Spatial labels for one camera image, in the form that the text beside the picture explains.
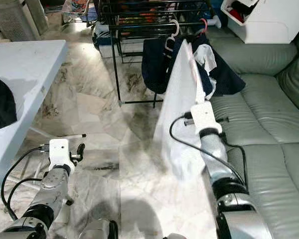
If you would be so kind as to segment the white plastic box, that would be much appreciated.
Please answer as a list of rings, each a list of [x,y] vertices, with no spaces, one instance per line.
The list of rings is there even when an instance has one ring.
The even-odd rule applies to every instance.
[[[99,45],[99,52],[102,58],[108,59],[113,57],[116,50],[113,50],[111,45]]]

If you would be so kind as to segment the white storage cabinet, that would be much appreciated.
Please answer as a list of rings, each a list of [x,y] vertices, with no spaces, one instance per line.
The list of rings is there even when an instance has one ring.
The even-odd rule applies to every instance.
[[[229,10],[235,2],[254,9],[239,20]],[[299,32],[299,0],[223,0],[220,9],[228,28],[247,44],[287,44]]]

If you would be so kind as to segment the navy backpack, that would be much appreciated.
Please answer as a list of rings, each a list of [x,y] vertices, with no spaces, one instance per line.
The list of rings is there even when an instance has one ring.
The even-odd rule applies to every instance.
[[[111,46],[112,42],[109,26],[97,22],[93,26],[92,40],[96,48],[99,48],[99,46]]]

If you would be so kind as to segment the light grey folding table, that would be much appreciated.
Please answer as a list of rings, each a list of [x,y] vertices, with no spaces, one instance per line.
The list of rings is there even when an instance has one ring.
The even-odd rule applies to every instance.
[[[0,129],[0,184],[67,52],[64,39],[0,43],[0,80],[13,93],[17,116],[15,123]]]

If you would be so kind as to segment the black metal drying rack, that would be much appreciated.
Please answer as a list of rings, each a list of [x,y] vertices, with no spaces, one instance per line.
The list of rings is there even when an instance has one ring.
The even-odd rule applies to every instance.
[[[140,63],[143,53],[125,51],[124,44],[142,43],[145,39],[168,38],[175,32],[174,23],[179,23],[179,35],[193,34],[203,28],[200,18],[208,26],[222,27],[222,21],[210,0],[99,0],[95,3],[99,20],[109,26],[113,50],[116,96],[119,105],[129,104],[121,94],[118,62]]]

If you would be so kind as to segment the white air purifier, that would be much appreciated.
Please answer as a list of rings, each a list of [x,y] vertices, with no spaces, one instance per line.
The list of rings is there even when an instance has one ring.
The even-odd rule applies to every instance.
[[[38,41],[48,29],[40,0],[0,0],[0,31],[10,41]]]

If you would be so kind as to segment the grey green leather sofa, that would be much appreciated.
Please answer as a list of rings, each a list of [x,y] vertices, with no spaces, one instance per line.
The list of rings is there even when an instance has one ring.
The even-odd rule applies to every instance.
[[[287,44],[247,44],[212,29],[216,53],[242,78],[239,93],[213,97],[229,144],[229,162],[274,239],[299,239],[299,32]]]

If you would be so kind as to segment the metal frame seat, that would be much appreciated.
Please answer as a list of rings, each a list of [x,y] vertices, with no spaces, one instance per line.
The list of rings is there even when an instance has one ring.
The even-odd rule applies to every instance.
[[[65,0],[61,13],[85,14],[94,0]]]

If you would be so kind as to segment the deep pink plastic hanger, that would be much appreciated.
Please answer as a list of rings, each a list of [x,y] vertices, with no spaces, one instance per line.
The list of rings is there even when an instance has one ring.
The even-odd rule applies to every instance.
[[[208,28],[206,19],[200,18],[200,21],[203,22],[204,27],[201,30],[197,31],[197,33],[196,33],[197,35],[205,34],[207,32],[207,28]]]

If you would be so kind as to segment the black garment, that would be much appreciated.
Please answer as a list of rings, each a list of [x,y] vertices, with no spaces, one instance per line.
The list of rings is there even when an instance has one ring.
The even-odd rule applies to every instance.
[[[14,95],[9,87],[0,80],[0,129],[17,121]]]

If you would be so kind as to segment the grey robot left leg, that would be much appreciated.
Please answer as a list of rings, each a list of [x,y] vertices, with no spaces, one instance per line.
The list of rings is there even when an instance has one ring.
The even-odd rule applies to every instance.
[[[106,219],[92,221],[82,230],[78,239],[118,239],[118,225]]]

